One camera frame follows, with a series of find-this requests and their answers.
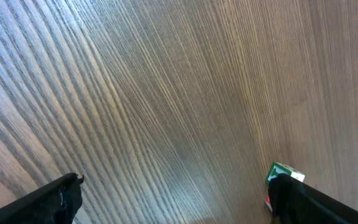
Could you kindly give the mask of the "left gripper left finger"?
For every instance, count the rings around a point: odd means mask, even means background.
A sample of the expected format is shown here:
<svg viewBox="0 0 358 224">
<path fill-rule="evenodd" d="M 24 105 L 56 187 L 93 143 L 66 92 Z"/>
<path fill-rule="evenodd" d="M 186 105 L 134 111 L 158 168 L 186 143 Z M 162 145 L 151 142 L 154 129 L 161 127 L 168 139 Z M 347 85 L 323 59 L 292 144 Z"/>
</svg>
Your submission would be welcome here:
<svg viewBox="0 0 358 224">
<path fill-rule="evenodd" d="M 72 224 L 81 208 L 84 177 L 68 173 L 0 208 L 0 224 Z"/>
</svg>

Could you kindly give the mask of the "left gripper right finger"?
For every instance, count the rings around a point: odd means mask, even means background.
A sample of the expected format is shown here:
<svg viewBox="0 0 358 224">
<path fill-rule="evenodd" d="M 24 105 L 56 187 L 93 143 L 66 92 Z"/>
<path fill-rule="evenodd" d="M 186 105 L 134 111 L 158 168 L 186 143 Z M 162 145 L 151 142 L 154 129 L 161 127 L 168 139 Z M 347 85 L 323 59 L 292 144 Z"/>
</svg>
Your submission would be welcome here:
<svg viewBox="0 0 358 224">
<path fill-rule="evenodd" d="M 268 184 L 272 223 L 358 223 L 358 211 L 286 174 Z"/>
</svg>

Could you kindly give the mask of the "wooden block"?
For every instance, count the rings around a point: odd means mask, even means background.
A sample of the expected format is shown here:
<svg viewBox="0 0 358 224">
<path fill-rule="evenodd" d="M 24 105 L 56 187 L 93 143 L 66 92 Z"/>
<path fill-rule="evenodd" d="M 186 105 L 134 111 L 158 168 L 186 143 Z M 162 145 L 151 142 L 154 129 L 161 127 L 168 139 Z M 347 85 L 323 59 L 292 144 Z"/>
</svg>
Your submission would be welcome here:
<svg viewBox="0 0 358 224">
<path fill-rule="evenodd" d="M 267 177 L 265 179 L 267 186 L 272 179 L 277 178 L 279 174 L 285 174 L 303 182 L 305 175 L 298 170 L 279 162 L 273 162 Z M 273 194 L 271 191 L 267 191 L 268 195 L 265 199 L 265 204 L 268 206 L 273 215 L 276 215 L 277 208 L 283 208 L 286 205 L 291 205 L 298 200 L 302 200 L 302 194 L 296 191 L 294 187 L 290 189 L 290 186 L 282 186 L 280 189 L 274 189 Z"/>
</svg>

